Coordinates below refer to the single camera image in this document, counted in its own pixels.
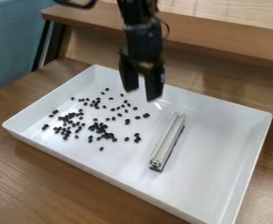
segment white tray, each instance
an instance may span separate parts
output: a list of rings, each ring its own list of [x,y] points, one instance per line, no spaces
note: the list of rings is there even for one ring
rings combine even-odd
[[[100,92],[110,88],[108,94]],[[231,224],[247,190],[259,153],[267,135],[272,115],[260,110],[195,94],[177,87],[164,86],[164,95],[148,104],[144,80],[140,90],[123,93],[119,73],[103,66],[91,66],[28,108],[14,115],[3,126],[16,138],[47,152],[112,185],[122,188],[151,204],[191,223]],[[78,98],[101,97],[108,109],[83,107]],[[132,111],[116,122],[107,122],[116,134],[110,140],[88,143],[94,135],[88,128],[79,139],[64,141],[52,128],[60,124],[57,117],[84,108],[83,122],[92,124],[111,117],[110,108],[127,99],[138,111]],[[55,109],[54,118],[48,115]],[[155,143],[174,112],[186,114],[185,130],[162,173],[148,167]],[[150,113],[148,119],[136,115]],[[131,125],[123,120],[131,118]],[[41,127],[50,124],[47,131]],[[130,138],[139,132],[140,143]]]

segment table surface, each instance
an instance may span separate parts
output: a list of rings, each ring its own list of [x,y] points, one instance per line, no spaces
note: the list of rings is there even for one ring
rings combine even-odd
[[[1,127],[87,67],[58,59],[0,89],[0,223],[186,223],[18,141]],[[273,223],[273,125],[236,223]]]

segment metal bar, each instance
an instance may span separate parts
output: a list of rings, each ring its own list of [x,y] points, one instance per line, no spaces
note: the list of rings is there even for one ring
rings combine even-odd
[[[43,28],[43,31],[42,31],[42,35],[41,35],[41,39],[38,43],[38,50],[37,50],[37,53],[36,53],[36,57],[35,57],[35,60],[33,62],[33,65],[32,65],[32,69],[31,71],[35,71],[39,68],[39,63],[40,63],[40,60],[41,60],[41,57],[42,57],[42,52],[43,52],[43,49],[44,49],[44,46],[45,46],[45,43],[46,43],[46,37],[47,37],[47,33],[48,33],[48,30],[49,30],[49,26],[50,26],[50,21],[46,20],[45,21],[45,24],[44,24],[44,28]]]

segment blue wall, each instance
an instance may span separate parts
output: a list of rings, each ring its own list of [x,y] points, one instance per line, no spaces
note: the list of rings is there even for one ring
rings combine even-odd
[[[0,87],[28,74],[52,0],[0,0]]]

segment wooden shelf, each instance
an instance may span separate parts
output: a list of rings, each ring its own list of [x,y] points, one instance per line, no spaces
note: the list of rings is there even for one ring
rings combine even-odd
[[[123,28],[119,10],[113,3],[99,2],[92,10],[56,5],[42,10],[42,16],[63,25],[105,32],[119,33]],[[272,29],[167,12],[158,16],[171,27],[168,46],[273,67]]]

